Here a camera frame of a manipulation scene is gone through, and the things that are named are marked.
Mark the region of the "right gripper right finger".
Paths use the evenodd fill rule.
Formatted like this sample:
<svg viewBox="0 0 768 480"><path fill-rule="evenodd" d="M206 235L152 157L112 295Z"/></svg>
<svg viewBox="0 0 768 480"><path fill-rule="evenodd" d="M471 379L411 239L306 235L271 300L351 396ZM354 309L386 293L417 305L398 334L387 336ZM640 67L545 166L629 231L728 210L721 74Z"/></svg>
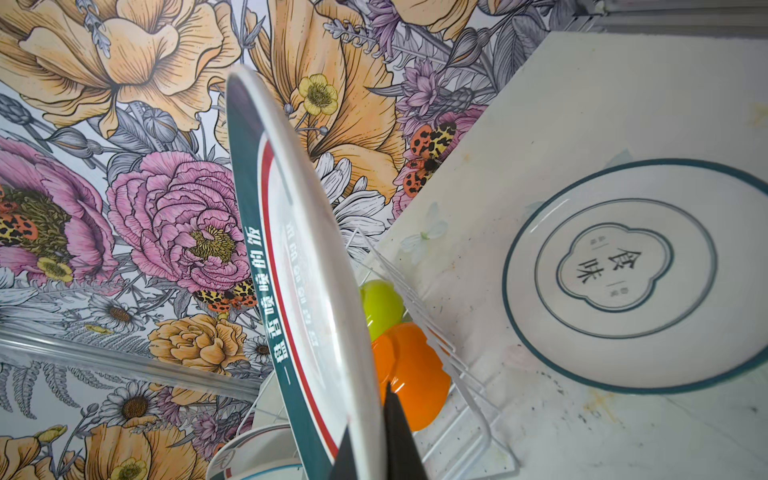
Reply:
<svg viewBox="0 0 768 480"><path fill-rule="evenodd" d="M383 408L386 431L387 478L389 480L427 480L412 432L399 397L387 384Z"/></svg>

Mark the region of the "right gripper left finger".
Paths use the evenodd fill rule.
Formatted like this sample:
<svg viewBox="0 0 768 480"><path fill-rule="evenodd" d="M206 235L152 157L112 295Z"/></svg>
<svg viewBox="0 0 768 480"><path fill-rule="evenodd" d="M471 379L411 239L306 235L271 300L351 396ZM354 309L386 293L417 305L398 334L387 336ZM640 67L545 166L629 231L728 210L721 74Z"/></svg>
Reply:
<svg viewBox="0 0 768 480"><path fill-rule="evenodd" d="M346 429L338 448L329 480L357 480L354 453L351 446L349 429Z"/></svg>

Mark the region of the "white plate green clover emblem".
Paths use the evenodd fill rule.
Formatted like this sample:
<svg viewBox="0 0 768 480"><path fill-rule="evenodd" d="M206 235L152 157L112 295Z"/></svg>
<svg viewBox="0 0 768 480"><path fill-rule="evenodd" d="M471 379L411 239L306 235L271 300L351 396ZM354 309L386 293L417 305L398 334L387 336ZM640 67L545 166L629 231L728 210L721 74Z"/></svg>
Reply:
<svg viewBox="0 0 768 480"><path fill-rule="evenodd" d="M710 161L607 168L534 209L501 294L523 345L580 383L676 394L767 361L767 184Z"/></svg>

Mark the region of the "white wire dish rack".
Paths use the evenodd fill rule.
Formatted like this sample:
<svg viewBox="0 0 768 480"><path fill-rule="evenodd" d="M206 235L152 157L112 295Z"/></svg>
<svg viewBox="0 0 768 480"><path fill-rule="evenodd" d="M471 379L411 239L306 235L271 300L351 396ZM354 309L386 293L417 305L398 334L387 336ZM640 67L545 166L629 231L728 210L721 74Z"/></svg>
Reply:
<svg viewBox="0 0 768 480"><path fill-rule="evenodd" d="M358 315L383 310L383 298L356 300L329 275L305 280L297 262L274 255L256 228L246 244L268 331L273 364L304 471L329 477L348 427L359 427L362 457L384 456L384 425L370 385L394 393L404 410L420 464L432 479L511 479L519 465L495 434L499 409L459 358L404 275L377 249L344 271L366 287L385 282L398 294L402 320L366 341Z"/></svg>

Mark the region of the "green red rimmed plate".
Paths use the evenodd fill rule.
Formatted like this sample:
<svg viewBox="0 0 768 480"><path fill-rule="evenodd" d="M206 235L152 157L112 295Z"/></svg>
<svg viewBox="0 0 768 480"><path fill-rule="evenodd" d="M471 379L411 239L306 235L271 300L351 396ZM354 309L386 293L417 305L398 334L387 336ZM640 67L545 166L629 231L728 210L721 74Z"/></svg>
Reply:
<svg viewBox="0 0 768 480"><path fill-rule="evenodd" d="M371 342L320 178L255 71L229 74L226 116L247 259L304 470L311 479L383 479Z"/></svg>

